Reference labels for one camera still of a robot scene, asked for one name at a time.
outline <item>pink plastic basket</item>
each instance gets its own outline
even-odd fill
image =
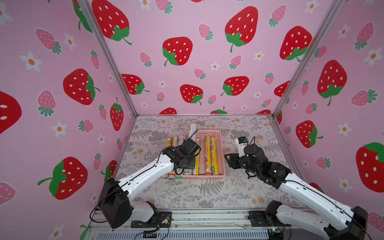
[[[216,137],[216,148],[217,148],[217,164],[219,175],[205,175],[205,137]],[[185,131],[184,137],[188,137],[188,131]],[[223,144],[221,142],[221,132],[219,130],[198,130],[196,137],[201,138],[201,154],[200,154],[200,169],[199,172],[204,175],[185,175],[181,176],[185,179],[222,179],[225,177],[225,159],[223,153]]]

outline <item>black cable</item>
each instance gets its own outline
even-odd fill
[[[341,209],[339,206],[337,206],[334,202],[332,202],[331,200],[329,200],[328,198],[326,198],[324,195],[322,195],[322,194],[320,194],[320,193],[318,193],[318,192],[316,192],[316,191],[314,191],[314,190],[308,188],[307,186],[305,186],[305,185],[303,185],[303,184],[301,184],[301,183],[299,183],[299,182],[293,181],[293,180],[284,180],[284,181],[280,181],[280,182],[282,182],[282,183],[285,183],[285,182],[295,182],[295,183],[297,183],[297,184],[303,186],[304,188],[311,190],[312,192],[314,192],[314,193],[316,193],[316,194],[322,196],[323,198],[325,198],[326,200],[328,200],[330,203],[332,203],[333,205],[335,205],[336,208],[338,208],[339,210],[341,210],[343,213],[345,213],[347,216],[349,216],[349,217],[353,220],[353,217],[351,217],[351,216],[350,216],[348,213],[346,213],[343,209]],[[361,226],[357,221],[355,221],[355,223],[357,223],[357,224],[360,226],[360,228],[367,234],[367,236],[369,237],[369,239],[372,240],[372,238],[371,238],[370,235],[368,234],[367,230],[365,230],[365,228],[364,228],[363,226]]]

